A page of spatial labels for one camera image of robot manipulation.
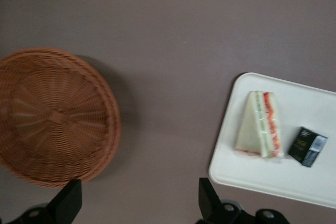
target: white tray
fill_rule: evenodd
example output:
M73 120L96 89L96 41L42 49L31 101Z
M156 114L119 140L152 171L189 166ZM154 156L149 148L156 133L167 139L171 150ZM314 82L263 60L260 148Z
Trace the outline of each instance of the white tray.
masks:
M247 94L252 90L275 93L285 153L301 126L328 137L311 168L290 156L276 161L234 150ZM209 175L218 184L336 208L335 137L336 93L246 73L234 84Z

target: wicker basket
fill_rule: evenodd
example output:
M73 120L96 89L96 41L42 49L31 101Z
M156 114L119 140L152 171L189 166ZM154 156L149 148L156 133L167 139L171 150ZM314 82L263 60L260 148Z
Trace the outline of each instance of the wicker basket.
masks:
M0 61L0 162L31 183L61 187L97 176L121 132L117 102L84 60L31 48Z

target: sandwich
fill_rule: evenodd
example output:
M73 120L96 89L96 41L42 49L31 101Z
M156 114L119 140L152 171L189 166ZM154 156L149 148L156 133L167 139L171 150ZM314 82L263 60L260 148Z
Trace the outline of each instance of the sandwich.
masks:
M278 109L273 92L248 94L235 150L261 157L282 157Z

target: gray table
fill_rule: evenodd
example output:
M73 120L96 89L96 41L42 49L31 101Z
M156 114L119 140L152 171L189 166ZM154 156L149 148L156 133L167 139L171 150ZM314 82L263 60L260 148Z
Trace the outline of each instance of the gray table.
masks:
M194 223L235 78L257 72L336 91L335 0L0 0L0 56L67 50L108 80L122 113L112 163L83 185L75 223ZM334 223L336 211L221 185L253 214ZM5 222L58 190L1 168Z

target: small black package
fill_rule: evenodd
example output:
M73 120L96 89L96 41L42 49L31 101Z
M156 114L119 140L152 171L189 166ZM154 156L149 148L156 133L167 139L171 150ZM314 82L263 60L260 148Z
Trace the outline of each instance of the small black package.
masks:
M305 127L301 130L295 138L290 150L289 155L299 161L306 167L311 167L317 156L322 151L327 137L313 132Z

